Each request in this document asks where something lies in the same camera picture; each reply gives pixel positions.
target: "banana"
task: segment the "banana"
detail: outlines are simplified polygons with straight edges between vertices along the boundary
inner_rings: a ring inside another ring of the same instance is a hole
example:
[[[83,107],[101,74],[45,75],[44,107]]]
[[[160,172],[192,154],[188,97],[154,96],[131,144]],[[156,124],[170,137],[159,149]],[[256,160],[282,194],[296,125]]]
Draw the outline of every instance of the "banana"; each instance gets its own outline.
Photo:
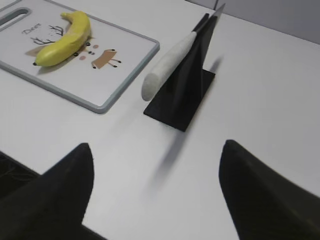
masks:
[[[90,20],[84,12],[64,12],[61,17],[72,23],[70,29],[58,41],[44,47],[36,55],[34,65],[50,67],[63,62],[78,51],[90,36]]]

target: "knife block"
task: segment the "knife block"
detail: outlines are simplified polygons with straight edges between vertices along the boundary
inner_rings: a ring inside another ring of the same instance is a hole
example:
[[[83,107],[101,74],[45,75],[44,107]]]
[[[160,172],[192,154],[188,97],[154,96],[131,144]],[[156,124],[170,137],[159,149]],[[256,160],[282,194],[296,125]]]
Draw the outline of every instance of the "knife block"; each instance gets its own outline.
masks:
[[[185,132],[215,78],[203,69],[217,17],[198,33],[191,50],[163,84],[144,114]]]

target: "white cutting board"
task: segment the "white cutting board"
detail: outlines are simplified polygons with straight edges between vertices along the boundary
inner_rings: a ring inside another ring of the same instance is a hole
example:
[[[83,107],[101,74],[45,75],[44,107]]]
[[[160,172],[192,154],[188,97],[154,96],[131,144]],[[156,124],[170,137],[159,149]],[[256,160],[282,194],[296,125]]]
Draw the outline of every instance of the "white cutting board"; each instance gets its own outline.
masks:
[[[70,23],[60,14],[74,9],[49,0],[19,0],[0,11],[0,20],[20,8],[28,14],[0,26],[0,67],[96,113],[106,112],[159,50],[154,39],[89,16],[90,46],[57,66],[34,66],[33,50],[61,38]],[[110,60],[117,67],[107,63],[93,68],[92,61],[110,49],[121,63]]]

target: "white knife handle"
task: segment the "white knife handle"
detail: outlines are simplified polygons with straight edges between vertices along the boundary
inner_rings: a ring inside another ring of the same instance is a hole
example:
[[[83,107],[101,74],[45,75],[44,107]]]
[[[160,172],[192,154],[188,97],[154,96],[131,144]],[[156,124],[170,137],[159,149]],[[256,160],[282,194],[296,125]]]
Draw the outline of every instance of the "white knife handle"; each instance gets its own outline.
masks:
[[[191,32],[177,45],[171,48],[154,66],[150,73],[145,77],[141,96],[145,101],[150,101],[170,75],[175,71],[181,61],[186,57],[190,51],[197,33]]]

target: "table surface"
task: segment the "table surface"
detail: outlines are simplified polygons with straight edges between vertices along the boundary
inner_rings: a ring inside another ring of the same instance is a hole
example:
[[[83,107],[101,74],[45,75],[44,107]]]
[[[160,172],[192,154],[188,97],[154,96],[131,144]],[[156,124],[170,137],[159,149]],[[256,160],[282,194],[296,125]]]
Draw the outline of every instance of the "table surface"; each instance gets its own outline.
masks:
[[[204,64],[216,69],[215,82],[181,133],[143,115],[141,86],[212,11],[184,0],[59,1],[161,44],[103,115],[0,70],[1,151],[42,174],[90,144],[87,227],[110,240],[237,240],[218,179],[227,139],[320,196],[320,45],[223,15]]]

